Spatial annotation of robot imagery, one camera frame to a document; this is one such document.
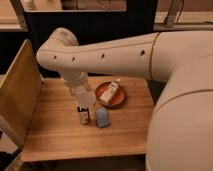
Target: terracotta plate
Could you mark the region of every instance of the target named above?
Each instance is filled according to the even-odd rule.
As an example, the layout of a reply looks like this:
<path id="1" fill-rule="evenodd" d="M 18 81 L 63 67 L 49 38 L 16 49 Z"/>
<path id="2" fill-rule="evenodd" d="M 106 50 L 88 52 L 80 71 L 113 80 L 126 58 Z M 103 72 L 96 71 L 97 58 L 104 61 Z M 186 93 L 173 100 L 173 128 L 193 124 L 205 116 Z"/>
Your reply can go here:
<path id="1" fill-rule="evenodd" d="M 96 91 L 95 91 L 96 99 L 101 105 L 105 107 L 108 107 L 108 108 L 119 107 L 126 99 L 126 93 L 121 86 L 119 86 L 116 94 L 114 95 L 112 100 L 110 100 L 108 104 L 100 100 L 101 94 L 104 92 L 104 90 L 108 87 L 109 84 L 110 82 L 104 82 L 96 88 Z"/>

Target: wooden tabletop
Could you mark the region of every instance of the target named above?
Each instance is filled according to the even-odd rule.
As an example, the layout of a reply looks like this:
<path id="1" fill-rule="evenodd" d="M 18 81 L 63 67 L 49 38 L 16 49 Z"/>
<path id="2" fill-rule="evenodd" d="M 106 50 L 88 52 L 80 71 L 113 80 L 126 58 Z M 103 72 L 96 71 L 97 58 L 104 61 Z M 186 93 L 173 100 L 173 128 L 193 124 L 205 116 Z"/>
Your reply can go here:
<path id="1" fill-rule="evenodd" d="M 93 89 L 118 77 L 90 77 Z M 61 79 L 45 79 L 22 152 L 23 162 L 144 154 L 153 102 L 143 79 L 120 77 L 127 99 L 119 109 L 108 110 L 111 125 L 83 126 Z M 96 102 L 94 109 L 100 107 Z"/>

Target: floor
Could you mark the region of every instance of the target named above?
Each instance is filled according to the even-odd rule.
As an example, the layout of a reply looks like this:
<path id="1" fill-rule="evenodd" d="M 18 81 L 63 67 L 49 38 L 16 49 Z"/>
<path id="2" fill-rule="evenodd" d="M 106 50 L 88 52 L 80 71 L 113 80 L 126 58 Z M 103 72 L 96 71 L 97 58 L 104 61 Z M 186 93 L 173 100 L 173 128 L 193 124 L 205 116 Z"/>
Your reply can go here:
<path id="1" fill-rule="evenodd" d="M 144 157 L 110 157 L 57 161 L 51 168 L 52 171 L 145 171 L 145 163 Z"/>

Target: plate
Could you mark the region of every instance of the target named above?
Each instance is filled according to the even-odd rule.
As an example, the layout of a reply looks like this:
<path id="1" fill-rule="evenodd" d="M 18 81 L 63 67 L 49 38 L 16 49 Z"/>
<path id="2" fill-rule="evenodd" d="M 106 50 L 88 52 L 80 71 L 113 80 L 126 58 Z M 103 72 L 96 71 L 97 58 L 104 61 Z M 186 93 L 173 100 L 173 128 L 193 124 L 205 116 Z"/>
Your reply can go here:
<path id="1" fill-rule="evenodd" d="M 114 97 L 110 100 L 110 102 L 108 104 L 106 104 L 105 102 L 100 100 L 100 96 L 106 90 L 106 88 L 109 86 L 110 83 L 111 82 L 104 82 L 96 88 L 96 91 L 95 91 L 96 99 L 98 100 L 98 102 L 101 105 L 103 105 L 107 108 L 119 107 L 120 105 L 123 104 L 123 102 L 126 99 L 126 93 L 120 85 L 119 85 L 119 88 L 116 91 Z"/>

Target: small bottle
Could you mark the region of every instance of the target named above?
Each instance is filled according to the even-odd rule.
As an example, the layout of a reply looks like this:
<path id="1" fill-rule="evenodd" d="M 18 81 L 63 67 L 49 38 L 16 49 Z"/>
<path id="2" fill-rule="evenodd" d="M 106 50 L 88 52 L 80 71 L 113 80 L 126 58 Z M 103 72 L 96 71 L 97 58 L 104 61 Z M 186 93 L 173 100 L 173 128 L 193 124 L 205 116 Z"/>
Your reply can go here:
<path id="1" fill-rule="evenodd" d="M 120 79 L 116 79 L 116 81 L 111 82 L 106 90 L 102 93 L 100 96 L 100 100 L 102 100 L 104 103 L 108 104 L 110 100 L 115 96 L 115 93 L 117 92 L 119 88 Z"/>
<path id="2" fill-rule="evenodd" d="M 88 108 L 81 108 L 78 106 L 79 120 L 82 125 L 87 125 L 90 123 L 90 115 Z"/>

